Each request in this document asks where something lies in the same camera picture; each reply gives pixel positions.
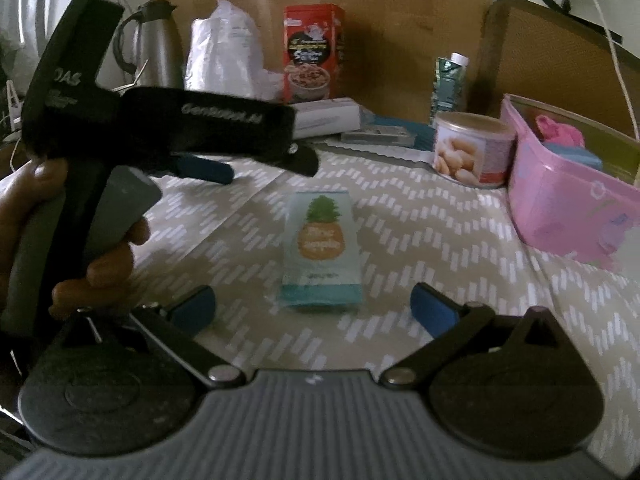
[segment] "can of nuts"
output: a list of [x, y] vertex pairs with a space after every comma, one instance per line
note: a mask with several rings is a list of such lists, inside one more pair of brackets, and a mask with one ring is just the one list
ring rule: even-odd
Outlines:
[[286, 103], [338, 97], [344, 11], [332, 4], [286, 7], [284, 99]]
[[483, 115], [436, 114], [433, 169], [475, 187], [500, 187], [509, 175], [516, 134], [510, 126]]

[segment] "gray ribbed surface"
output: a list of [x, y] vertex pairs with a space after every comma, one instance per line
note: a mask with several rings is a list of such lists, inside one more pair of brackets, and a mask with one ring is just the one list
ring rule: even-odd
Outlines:
[[417, 395], [368, 372], [261, 371], [212, 392], [168, 440], [115, 459], [42, 450], [7, 480], [612, 480], [586, 453], [536, 465], [461, 446]]

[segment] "beige tablecloth with white dashes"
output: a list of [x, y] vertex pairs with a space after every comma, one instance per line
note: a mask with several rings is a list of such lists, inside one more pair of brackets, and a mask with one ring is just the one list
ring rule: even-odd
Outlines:
[[[136, 253], [132, 303], [179, 298], [208, 283], [213, 325], [197, 341], [239, 367], [369, 368], [377, 375], [430, 341], [409, 294], [425, 281], [459, 303], [501, 314], [548, 306], [600, 382], [606, 412], [590, 451], [626, 474], [640, 460], [640, 286], [524, 246], [504, 190], [462, 187], [427, 168], [322, 153], [313, 178], [234, 162], [230, 186], [165, 177]], [[276, 302], [288, 197], [348, 190], [354, 203], [366, 304], [305, 313]]]

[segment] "pineapple tissue pack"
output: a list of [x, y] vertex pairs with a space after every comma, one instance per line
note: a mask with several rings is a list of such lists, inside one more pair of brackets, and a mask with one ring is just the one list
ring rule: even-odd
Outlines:
[[348, 192], [296, 193], [289, 202], [284, 251], [283, 304], [362, 303], [360, 249]]

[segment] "pineapple image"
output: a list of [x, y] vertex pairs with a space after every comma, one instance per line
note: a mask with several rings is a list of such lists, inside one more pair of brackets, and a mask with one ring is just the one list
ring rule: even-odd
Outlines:
[[344, 251], [340, 213], [334, 200], [320, 195], [306, 210], [306, 223], [298, 232], [298, 250], [308, 260], [333, 260]]

